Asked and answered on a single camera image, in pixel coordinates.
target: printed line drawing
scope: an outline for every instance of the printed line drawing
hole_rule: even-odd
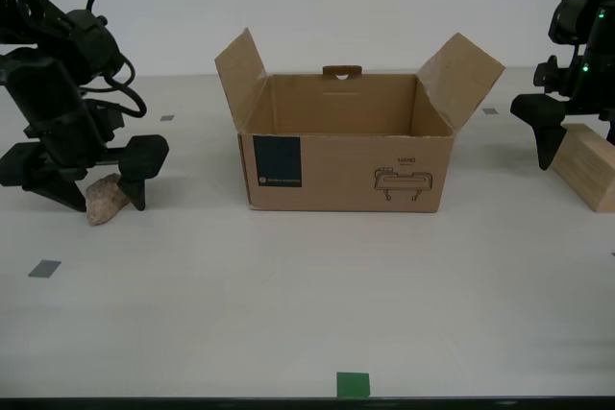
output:
[[[389,191],[414,191],[412,201],[416,201],[423,191],[431,191],[433,177],[431,173],[415,172],[400,174],[393,168],[382,167],[374,172],[376,184],[374,189],[384,191],[387,201],[391,200]]]

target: white wall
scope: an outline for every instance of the white wall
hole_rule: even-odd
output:
[[[53,0],[82,8],[86,0]],[[269,71],[323,64],[418,67],[460,31],[508,66],[551,52],[559,0],[99,0],[140,75],[213,73],[213,58],[249,26]]]

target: green tape marker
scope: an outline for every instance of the green tape marker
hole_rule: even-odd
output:
[[[337,373],[339,398],[369,398],[369,374]]]

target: printed label on box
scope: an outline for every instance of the printed label on box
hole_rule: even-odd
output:
[[[301,187],[301,138],[253,136],[259,186]]]

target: box flap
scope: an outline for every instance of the box flap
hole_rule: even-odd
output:
[[[243,133],[267,82],[257,46],[248,29],[215,59],[234,126]]]
[[[460,33],[417,72],[431,105],[457,132],[504,72],[504,66]]]

